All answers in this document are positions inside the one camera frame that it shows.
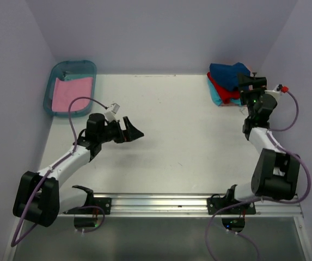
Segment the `navy blue Mickey t-shirt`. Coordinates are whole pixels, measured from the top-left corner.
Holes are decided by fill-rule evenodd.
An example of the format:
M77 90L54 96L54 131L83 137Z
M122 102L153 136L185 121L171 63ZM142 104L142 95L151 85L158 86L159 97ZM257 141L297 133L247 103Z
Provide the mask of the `navy blue Mickey t-shirt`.
M212 63L209 66L212 79L221 87L228 91L238 89L238 74L250 76L250 70L243 63L235 63L233 65Z

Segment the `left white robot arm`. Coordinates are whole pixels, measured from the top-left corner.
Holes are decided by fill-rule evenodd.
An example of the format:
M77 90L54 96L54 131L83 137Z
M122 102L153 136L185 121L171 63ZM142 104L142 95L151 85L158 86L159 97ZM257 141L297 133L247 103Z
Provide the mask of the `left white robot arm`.
M50 166L37 171L27 171L20 179L13 214L23 220L48 227L61 213L78 209L90 213L95 206L94 192L74 185L76 195L65 197L60 187L81 167L91 162L101 151L104 143L116 144L135 141L144 136L129 120L123 117L125 128L118 120L109 120L100 113L90 114L86 128L68 152Z

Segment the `pink t-shirt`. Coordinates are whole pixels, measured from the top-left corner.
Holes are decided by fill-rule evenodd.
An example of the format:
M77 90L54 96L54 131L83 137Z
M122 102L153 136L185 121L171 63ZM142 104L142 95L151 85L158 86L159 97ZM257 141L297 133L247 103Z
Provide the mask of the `pink t-shirt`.
M78 97L90 97L93 89L93 77L73 80L56 78L54 84L52 111L56 113L68 112L70 103Z

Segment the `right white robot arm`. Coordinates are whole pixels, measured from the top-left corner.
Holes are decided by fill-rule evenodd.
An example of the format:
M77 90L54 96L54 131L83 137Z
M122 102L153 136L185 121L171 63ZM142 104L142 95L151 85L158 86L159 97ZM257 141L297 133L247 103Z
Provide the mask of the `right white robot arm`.
M240 100L248 110L242 132L259 153L252 179L244 185L233 185L227 191L224 207L237 213L243 202L272 200L290 202L296 194L299 162L285 152L270 130L269 119L284 91L282 85L267 89L265 77L238 73Z

